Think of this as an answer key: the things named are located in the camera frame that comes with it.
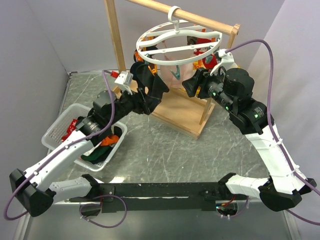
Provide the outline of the pale pink sock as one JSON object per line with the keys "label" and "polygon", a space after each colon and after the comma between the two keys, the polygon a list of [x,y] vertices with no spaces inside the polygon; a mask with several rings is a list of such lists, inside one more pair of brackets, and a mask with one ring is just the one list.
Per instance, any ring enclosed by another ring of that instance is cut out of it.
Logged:
{"label": "pale pink sock", "polygon": [[[170,52],[164,55],[166,61],[184,60],[194,57],[193,50]],[[194,75],[194,66],[191,62],[181,65],[161,65],[160,77],[169,88],[182,89],[182,82]]]}

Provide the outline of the white round clip hanger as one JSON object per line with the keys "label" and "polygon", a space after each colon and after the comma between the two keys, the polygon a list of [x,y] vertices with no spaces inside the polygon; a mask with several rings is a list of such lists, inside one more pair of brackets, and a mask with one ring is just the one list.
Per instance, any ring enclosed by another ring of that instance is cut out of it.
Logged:
{"label": "white round clip hanger", "polygon": [[[136,42],[136,51],[139,57],[155,65],[183,65],[201,60],[219,49],[223,34],[174,17],[173,13],[179,9],[178,6],[171,7],[167,14],[168,22],[159,24],[140,36]],[[196,44],[197,38],[216,38],[216,40],[215,42]],[[167,53],[193,50],[194,54],[196,49],[202,48],[206,48],[207,51],[190,58],[180,60],[165,60],[164,58]]]}

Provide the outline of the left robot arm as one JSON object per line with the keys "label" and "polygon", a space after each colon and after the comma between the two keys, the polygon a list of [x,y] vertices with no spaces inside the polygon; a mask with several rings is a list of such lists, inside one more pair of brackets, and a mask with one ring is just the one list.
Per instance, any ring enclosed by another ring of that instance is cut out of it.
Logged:
{"label": "left robot arm", "polygon": [[124,88],[120,98],[107,88],[93,101],[88,115],[56,149],[35,165],[10,175],[12,198],[16,198],[26,212],[37,217],[52,204],[72,198],[94,201],[100,184],[90,175],[74,180],[56,182],[58,175],[80,156],[111,135],[111,127],[131,112],[150,115],[161,103],[168,86],[147,64],[140,64],[133,73],[123,71],[116,83]]}

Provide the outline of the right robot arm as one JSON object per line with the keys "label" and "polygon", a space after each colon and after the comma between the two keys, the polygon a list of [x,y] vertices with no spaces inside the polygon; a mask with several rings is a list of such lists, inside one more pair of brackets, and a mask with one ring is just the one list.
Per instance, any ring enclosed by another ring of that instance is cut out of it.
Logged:
{"label": "right robot arm", "polygon": [[182,82],[189,97],[212,98],[229,113],[230,121],[251,142],[267,167],[267,178],[252,178],[229,173],[219,181],[219,195],[230,199],[234,195],[259,198],[272,211],[296,207],[302,195],[311,188],[300,180],[299,172],[281,143],[273,121],[268,122],[267,107],[253,99],[254,79],[241,68],[231,68],[225,74],[210,75],[199,68]]}

